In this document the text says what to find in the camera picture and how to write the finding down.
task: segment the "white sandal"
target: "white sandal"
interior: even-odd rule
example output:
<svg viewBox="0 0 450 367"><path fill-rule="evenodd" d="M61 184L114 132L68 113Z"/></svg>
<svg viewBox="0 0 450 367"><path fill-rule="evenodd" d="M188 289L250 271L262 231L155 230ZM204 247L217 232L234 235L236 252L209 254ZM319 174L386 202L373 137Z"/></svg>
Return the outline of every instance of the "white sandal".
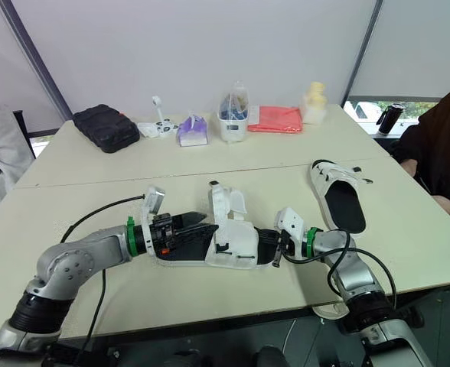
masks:
<svg viewBox="0 0 450 367"><path fill-rule="evenodd" d="M366 229L357 194L361 179L356 173L359 171L359 168L344 168L325 159L315 161L309 168L311 183L329 229L343 229L355 236Z"/></svg>

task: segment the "black cable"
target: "black cable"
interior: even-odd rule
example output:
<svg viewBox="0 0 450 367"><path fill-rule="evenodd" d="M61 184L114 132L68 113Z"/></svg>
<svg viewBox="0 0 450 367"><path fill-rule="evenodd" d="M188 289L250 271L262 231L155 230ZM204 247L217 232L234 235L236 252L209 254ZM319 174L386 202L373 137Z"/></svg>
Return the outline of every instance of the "black cable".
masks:
<svg viewBox="0 0 450 367"><path fill-rule="evenodd" d="M334 288L334 285L332 284L332 275L337 270L339 264L341 261L344 260L344 256L347 254L347 249L349 248L349 244L351 243L351 235L347 233L347 231L344 231L343 229L336 229L339 232L343 232L346 235L346 242L344 243L344 247L342 248L342 253L337 259L337 261L331 266L331 270L327 273L327 284L329 285L329 288L331 291L336 293L337 296L341 296L341 293L337 289Z"/></svg>
<svg viewBox="0 0 450 367"><path fill-rule="evenodd" d="M320 255L316 255L313 258L306 258L305 260L296 260L294 258L290 258L285 253L283 253L283 257L287 261L289 261L293 264L308 264L309 262L322 260L323 258L325 258L329 255L335 254L336 252L342 252L343 250L344 250L344 248L335 248L334 250L330 250L330 251L324 252ZM396 309L396 287L395 287L395 281L393 280L393 277L390 274L390 270L388 270L388 268L385 266L385 264L382 263L382 261L379 260L377 256L373 255L372 253L370 253L366 250L362 250L361 248L348 248L347 250L349 252L359 252L363 255L366 255L366 256L372 258L376 263L378 263L378 265L383 269L383 271L385 271L386 277L388 278L388 282L390 283L390 287L392 288L393 308Z"/></svg>
<svg viewBox="0 0 450 367"><path fill-rule="evenodd" d="M101 290L101 295L99 296L99 302L97 303L96 311L94 311L93 320L90 323L89 332L86 335L86 339L84 340L83 345L80 347L75 360L73 361L73 365L77 365L79 363L80 357L83 355L84 350L86 350L87 344L89 344L90 338L93 335L94 326L96 325L97 315L99 315L99 310L101 309L101 305L103 304L104 294L106 293L106 269L103 269L103 289Z"/></svg>
<svg viewBox="0 0 450 367"><path fill-rule="evenodd" d="M60 243L64 243L67 240L67 237L75 230L75 228L78 227L78 225L81 224L84 220L89 219L91 216L93 216L99 212L102 212L103 210L106 210L106 209L110 208L111 206L127 203L127 202L133 201L133 200L139 200L139 199L145 199L145 195L134 196L134 197L129 197L128 199L115 201L114 203L109 203L105 206L101 206L99 209L96 209L96 210L90 212L89 214L87 214L86 216L83 216L82 218L77 220L72 226L69 227L69 229L65 232L64 236L62 237L62 240L60 241Z"/></svg>
<svg viewBox="0 0 450 367"><path fill-rule="evenodd" d="M78 227L79 224L81 224L86 219L89 219L91 216L93 216L93 215L95 215L95 214L97 214L99 212L102 212L103 210L108 209L108 208L110 208L112 206L116 206L116 205L119 205L119 204L127 203L127 202L133 201L133 200L140 200L140 199L145 199L145 195L134 196L134 197L129 197L127 199L115 201L114 203L109 203L109 204L107 204L105 206L101 206L99 209L96 209L96 210L90 212L86 216L83 216L82 218L77 220L72 226L70 226L68 228L68 230L64 233L60 243L64 243L67 240L67 237L75 230L75 228ZM79 363L80 357L83 355L84 350L86 350L87 344L89 344L90 338L93 335L94 326L96 325L97 316L99 315L99 310L101 309L101 305L103 304L103 300L104 300L104 295L106 293L106 269L103 269L102 276L103 276L103 286L102 286L102 289L101 289L101 295L99 296L99 302L97 303L96 310L94 311L93 320L90 323L89 332L87 333L86 339L84 340L84 343L83 343L82 347L79 349L79 352L77 353L77 356L75 357L75 360L73 361L73 365L77 365L77 363Z"/></svg>

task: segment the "black box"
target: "black box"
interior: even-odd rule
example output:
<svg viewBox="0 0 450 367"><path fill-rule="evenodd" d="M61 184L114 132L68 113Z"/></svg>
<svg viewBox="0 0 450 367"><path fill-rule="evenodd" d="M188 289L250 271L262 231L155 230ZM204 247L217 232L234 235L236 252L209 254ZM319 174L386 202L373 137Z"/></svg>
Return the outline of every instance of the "black box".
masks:
<svg viewBox="0 0 450 367"><path fill-rule="evenodd" d="M105 153L114 153L140 139L135 123L106 105L75 113L73 123Z"/></svg>

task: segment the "window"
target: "window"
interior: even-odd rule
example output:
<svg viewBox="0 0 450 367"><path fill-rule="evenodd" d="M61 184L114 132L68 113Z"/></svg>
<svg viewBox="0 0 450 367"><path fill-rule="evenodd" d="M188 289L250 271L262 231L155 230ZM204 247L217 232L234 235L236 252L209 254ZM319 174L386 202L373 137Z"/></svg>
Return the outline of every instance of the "window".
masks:
<svg viewBox="0 0 450 367"><path fill-rule="evenodd" d="M395 126L390 131L390 137L398 138L411 125L419 123L419 116L434 107L437 102L419 101L397 101L381 100L377 101L369 97L352 96L344 105L344 111L357 122L364 131L370 135L375 135L379 125L376 125L381 114L386 107L392 103L400 103L405 106L405 111L399 117Z"/></svg>
<svg viewBox="0 0 450 367"><path fill-rule="evenodd" d="M38 136L36 138L30 138L29 141L33 148L34 156L38 158L43 149L50 143L54 135Z"/></svg>

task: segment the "pink towel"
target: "pink towel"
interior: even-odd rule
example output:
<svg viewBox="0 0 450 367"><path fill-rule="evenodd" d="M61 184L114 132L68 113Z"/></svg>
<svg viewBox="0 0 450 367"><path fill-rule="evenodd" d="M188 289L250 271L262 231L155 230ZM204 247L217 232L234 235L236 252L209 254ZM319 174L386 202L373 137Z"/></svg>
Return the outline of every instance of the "pink towel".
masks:
<svg viewBox="0 0 450 367"><path fill-rule="evenodd" d="M259 107L259 124L248 125L250 132L282 132L297 134L302 131L303 123L299 109L290 107Z"/></svg>

